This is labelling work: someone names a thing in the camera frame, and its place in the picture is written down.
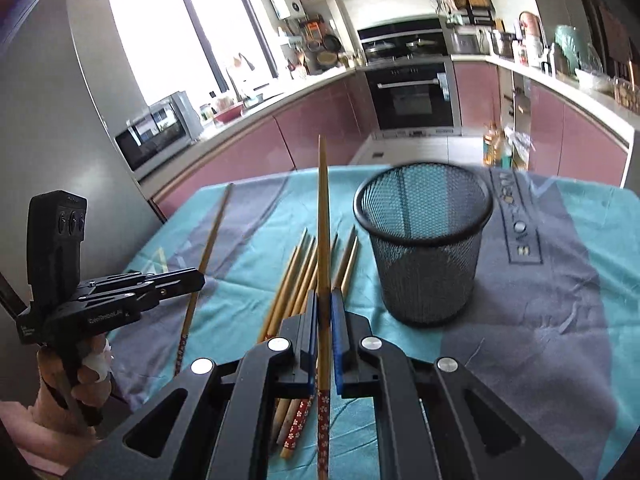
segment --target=black mesh basket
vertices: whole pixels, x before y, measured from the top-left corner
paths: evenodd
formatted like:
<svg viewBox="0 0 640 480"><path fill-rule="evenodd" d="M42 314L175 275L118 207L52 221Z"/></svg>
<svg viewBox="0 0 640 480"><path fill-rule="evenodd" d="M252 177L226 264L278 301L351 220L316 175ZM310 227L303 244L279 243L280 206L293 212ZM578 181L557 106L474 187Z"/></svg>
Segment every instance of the black mesh basket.
<svg viewBox="0 0 640 480"><path fill-rule="evenodd" d="M353 211L369 232L392 316L434 324L465 306L493 206L484 181L451 164L391 168L360 186Z"/></svg>

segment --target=tile floor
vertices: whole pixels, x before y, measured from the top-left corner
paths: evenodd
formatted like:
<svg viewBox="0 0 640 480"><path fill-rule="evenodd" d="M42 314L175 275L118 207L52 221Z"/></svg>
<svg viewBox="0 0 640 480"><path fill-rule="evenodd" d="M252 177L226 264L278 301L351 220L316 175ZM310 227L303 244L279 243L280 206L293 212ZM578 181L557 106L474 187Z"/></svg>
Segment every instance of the tile floor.
<svg viewBox="0 0 640 480"><path fill-rule="evenodd" d="M369 139L354 164L391 164L437 160L452 164L482 164L482 137Z"/></svg>

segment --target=white countertop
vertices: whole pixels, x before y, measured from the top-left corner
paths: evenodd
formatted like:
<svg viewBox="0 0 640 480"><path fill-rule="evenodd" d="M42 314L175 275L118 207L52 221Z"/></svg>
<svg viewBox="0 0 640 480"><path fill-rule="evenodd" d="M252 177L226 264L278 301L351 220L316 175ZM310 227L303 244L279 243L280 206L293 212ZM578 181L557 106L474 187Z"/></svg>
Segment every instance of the white countertop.
<svg viewBox="0 0 640 480"><path fill-rule="evenodd" d="M497 56L451 56L453 61L485 61L522 74L564 97L593 116L628 144L625 172L620 187L640 194L640 116L620 106L615 99L600 92L581 89L578 82L564 75L551 77L541 70L522 66Z"/></svg>
<svg viewBox="0 0 640 480"><path fill-rule="evenodd" d="M242 117L230 123L209 124L205 127L198 142L167 161L140 183L140 190L143 196L147 200L150 199L200 158L252 124L269 117L293 101L354 72L355 69L353 68L332 68L321 75L308 76L305 80L292 80L281 83L283 94L271 98L250 110L246 110Z"/></svg>

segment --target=pile of chopsticks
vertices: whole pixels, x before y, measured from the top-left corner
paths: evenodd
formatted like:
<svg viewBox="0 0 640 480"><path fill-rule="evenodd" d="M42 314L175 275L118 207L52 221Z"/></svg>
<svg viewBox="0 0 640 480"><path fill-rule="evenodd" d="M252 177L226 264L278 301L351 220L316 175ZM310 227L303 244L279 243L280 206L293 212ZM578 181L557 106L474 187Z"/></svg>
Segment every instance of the pile of chopsticks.
<svg viewBox="0 0 640 480"><path fill-rule="evenodd" d="M338 241L336 234L331 245L332 254ZM340 287L346 295L358 251L358 239L355 228L342 252L340 266L334 277L334 288ZM318 244L315 237L309 237L305 229L289 258L276 295L267 312L257 342L261 343L278 335L282 320L289 316L304 314L306 297L310 290L318 285ZM281 449L283 458L290 458L296 448L304 427L311 399L279 399L271 428L271 443L274 449Z"/></svg>

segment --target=window frame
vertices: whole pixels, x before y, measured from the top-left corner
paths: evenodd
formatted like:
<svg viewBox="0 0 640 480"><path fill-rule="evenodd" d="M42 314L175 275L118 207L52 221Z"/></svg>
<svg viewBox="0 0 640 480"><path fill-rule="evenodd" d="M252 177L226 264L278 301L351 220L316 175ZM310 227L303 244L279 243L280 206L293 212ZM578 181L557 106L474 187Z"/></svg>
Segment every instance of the window frame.
<svg viewBox="0 0 640 480"><path fill-rule="evenodd" d="M187 9L187 13L191 20L191 24L193 25L196 36L198 38L198 42L200 43L200 47L202 48L205 58L207 59L207 63L211 68L213 77L218 83L218 87L220 88L220 91L227 92L229 90L229 85L226 81L225 76L223 75L222 69L220 68L220 64L218 63L218 60L216 59L215 54L213 54L213 49L211 48L211 44L207 39L207 36L204 32L204 28L200 23L198 13L196 12L193 2L191 0L182 0L182 1L184 2L185 8ZM262 30L262 27L258 22L258 17L251 4L251 1L250 0L241 0L241 1L242 1L244 10L247 13L247 16L249 18L249 22L251 23L251 26L254 30L255 36L258 40L258 44L260 44L260 48L262 49L262 52L264 54L265 60L271 72L271 76L274 79L277 79L278 69L277 69L276 61L275 61L275 58L273 57L273 52L271 52L271 49L269 48L269 44L267 42L266 36L264 35L264 31Z"/></svg>

